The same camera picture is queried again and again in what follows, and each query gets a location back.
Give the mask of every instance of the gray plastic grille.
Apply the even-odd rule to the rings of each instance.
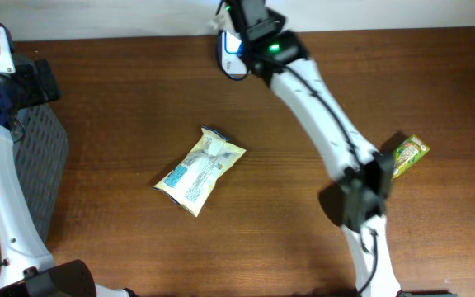
[[[69,150],[67,133],[46,104],[21,110],[26,137],[14,144],[17,177],[32,221],[44,243]]]

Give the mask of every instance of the yellow snack package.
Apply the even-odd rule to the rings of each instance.
[[[215,182],[246,152],[216,130],[203,126],[203,137],[186,158],[153,188],[199,215]]]
[[[412,135],[404,140],[395,150],[395,168],[393,169],[393,178],[399,177],[406,170],[423,158],[430,148],[423,143],[417,135]]]

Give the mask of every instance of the white wall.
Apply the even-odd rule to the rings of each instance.
[[[0,0],[15,40],[211,34],[219,0]],[[475,26],[475,0],[267,0],[297,31]]]

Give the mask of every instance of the green led light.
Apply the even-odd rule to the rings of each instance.
[[[273,44],[269,47],[269,51],[271,52],[279,52],[280,51],[280,45],[278,44]]]

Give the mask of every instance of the white snack bag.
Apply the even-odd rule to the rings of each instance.
[[[199,215],[215,182],[246,152],[230,144],[216,130],[202,128],[203,137],[186,158],[153,188],[163,191],[195,217]]]

